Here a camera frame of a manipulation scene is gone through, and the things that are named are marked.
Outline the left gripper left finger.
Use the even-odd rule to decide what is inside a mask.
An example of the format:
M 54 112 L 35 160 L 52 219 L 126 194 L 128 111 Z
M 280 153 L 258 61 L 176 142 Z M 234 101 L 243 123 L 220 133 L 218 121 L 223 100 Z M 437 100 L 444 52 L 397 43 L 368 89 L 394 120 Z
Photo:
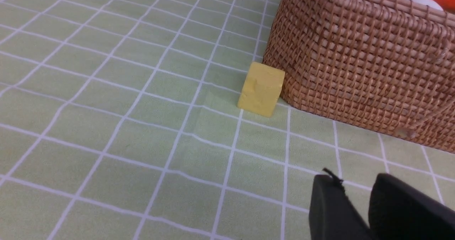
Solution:
M 372 233 L 346 195 L 343 180 L 331 170 L 316 175 L 309 207 L 312 240 L 370 240 Z

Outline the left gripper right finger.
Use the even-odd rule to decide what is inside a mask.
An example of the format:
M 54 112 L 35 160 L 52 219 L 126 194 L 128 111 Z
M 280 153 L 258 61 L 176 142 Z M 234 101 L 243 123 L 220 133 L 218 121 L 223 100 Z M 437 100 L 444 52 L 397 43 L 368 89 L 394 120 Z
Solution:
M 386 173 L 377 175 L 368 210 L 369 227 L 381 240 L 453 240 L 455 213 Z

